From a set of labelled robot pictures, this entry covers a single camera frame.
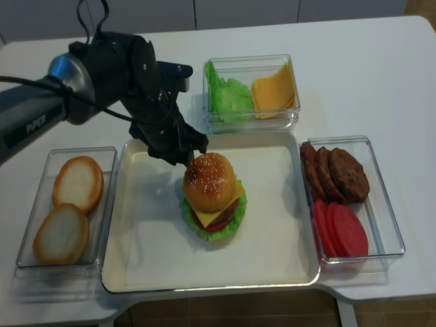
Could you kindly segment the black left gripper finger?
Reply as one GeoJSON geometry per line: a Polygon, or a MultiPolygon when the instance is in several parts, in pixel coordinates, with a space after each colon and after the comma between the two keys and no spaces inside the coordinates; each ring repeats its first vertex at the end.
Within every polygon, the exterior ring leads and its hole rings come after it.
{"type": "Polygon", "coordinates": [[[169,148],[153,149],[153,155],[175,166],[188,166],[188,149],[186,147],[170,146],[169,148]]]}

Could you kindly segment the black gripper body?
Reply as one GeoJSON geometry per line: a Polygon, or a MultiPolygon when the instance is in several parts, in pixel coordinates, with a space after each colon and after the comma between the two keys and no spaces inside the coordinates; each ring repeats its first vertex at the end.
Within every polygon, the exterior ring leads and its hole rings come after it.
{"type": "Polygon", "coordinates": [[[157,98],[152,99],[138,92],[131,92],[121,100],[132,122],[129,133],[153,149],[180,146],[180,116],[176,99],[180,92],[189,90],[189,78],[193,74],[190,65],[158,61],[161,80],[157,98]]]}

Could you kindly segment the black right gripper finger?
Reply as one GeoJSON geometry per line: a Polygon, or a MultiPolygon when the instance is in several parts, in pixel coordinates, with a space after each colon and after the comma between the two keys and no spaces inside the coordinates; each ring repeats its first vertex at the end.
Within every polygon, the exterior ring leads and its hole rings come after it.
{"type": "Polygon", "coordinates": [[[187,124],[180,116],[180,152],[188,153],[199,151],[205,154],[208,146],[208,138],[187,124]]]}

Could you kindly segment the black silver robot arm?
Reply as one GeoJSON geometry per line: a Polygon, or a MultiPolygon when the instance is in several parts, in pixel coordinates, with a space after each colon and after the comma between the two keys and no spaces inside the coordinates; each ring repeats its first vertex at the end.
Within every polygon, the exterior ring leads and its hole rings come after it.
{"type": "Polygon", "coordinates": [[[177,105],[193,70],[158,61],[152,43],[138,35],[105,32],[74,42],[39,80],[4,76],[1,92],[1,160],[7,161],[58,123],[82,125],[111,105],[127,110],[132,138],[151,157],[188,165],[205,153],[208,138],[188,125],[177,105]]]}

